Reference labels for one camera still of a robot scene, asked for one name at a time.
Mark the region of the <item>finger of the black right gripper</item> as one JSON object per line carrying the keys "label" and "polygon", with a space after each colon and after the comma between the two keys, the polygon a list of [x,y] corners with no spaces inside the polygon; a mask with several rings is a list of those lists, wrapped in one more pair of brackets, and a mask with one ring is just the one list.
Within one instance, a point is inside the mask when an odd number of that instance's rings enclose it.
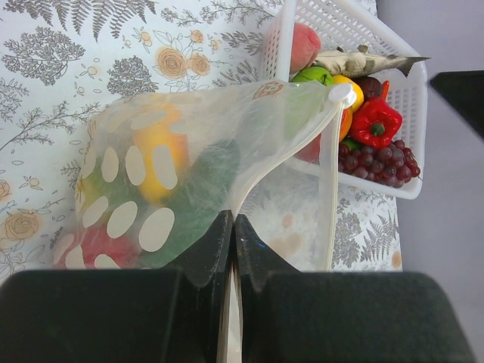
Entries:
{"label": "finger of the black right gripper", "polygon": [[430,79],[429,86],[483,140],[483,71],[437,73]]}

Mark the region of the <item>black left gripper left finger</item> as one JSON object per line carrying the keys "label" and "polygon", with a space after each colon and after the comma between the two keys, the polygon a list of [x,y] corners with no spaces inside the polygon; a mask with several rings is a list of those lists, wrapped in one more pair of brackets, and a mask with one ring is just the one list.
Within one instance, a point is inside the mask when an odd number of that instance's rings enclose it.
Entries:
{"label": "black left gripper left finger", "polygon": [[3,362],[224,362],[233,218],[163,268],[38,270],[1,288]]}

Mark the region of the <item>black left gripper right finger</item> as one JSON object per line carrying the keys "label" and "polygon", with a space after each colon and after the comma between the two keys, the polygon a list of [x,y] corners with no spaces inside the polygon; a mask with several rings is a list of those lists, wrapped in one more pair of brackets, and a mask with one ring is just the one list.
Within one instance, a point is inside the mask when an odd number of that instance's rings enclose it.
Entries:
{"label": "black left gripper right finger", "polygon": [[444,290],[415,272],[301,272],[234,224],[245,362],[473,362]]}

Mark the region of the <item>red apple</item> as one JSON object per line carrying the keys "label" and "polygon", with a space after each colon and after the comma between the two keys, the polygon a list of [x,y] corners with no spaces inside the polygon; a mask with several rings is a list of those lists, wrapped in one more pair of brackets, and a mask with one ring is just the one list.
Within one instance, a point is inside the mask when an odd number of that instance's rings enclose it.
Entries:
{"label": "red apple", "polygon": [[127,235],[112,238],[106,225],[93,225],[76,232],[82,250],[83,265],[88,269],[132,268],[141,248]]}

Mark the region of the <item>green cucumber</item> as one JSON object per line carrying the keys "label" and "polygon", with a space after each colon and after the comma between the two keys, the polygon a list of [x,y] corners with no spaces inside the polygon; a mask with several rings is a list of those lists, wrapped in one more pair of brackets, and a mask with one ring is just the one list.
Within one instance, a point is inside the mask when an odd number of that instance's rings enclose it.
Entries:
{"label": "green cucumber", "polygon": [[156,252],[143,252],[142,268],[161,268],[200,239],[219,212],[228,208],[228,195],[240,165],[236,141],[218,141],[206,147],[185,179],[166,199],[175,215],[172,230]]}

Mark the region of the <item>clear zip top bag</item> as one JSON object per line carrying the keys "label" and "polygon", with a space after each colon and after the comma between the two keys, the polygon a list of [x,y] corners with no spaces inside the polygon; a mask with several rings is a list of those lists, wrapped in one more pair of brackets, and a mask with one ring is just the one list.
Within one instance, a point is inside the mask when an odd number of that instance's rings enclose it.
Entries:
{"label": "clear zip top bag", "polygon": [[315,205],[304,270],[327,270],[334,249],[337,143],[350,85],[253,82],[209,91],[145,93],[114,101],[88,122],[76,214],[53,250],[65,269],[161,268],[224,210],[275,216]]}

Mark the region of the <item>green apple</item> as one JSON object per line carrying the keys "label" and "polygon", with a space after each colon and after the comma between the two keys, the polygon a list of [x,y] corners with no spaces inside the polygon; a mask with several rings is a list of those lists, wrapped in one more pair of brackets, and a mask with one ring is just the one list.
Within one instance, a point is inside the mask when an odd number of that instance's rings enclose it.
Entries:
{"label": "green apple", "polygon": [[319,83],[290,83],[287,88],[284,137],[291,139],[324,105],[326,88]]}

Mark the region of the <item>pink peach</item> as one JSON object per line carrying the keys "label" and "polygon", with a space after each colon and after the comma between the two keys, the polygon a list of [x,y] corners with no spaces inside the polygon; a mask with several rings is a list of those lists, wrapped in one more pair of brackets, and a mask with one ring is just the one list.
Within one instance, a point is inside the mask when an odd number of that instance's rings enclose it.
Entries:
{"label": "pink peach", "polygon": [[290,74],[310,67],[321,49],[321,40],[311,27],[295,23],[290,57]]}

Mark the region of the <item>yellow orange mango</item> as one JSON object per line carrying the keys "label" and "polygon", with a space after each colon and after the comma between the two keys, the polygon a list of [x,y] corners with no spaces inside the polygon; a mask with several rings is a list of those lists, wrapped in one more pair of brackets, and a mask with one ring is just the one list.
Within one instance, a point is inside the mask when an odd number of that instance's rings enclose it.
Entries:
{"label": "yellow orange mango", "polygon": [[141,152],[145,170],[138,189],[152,204],[170,197],[188,168],[187,136],[170,129],[180,119],[178,108],[164,103],[143,109],[132,122],[134,144]]}

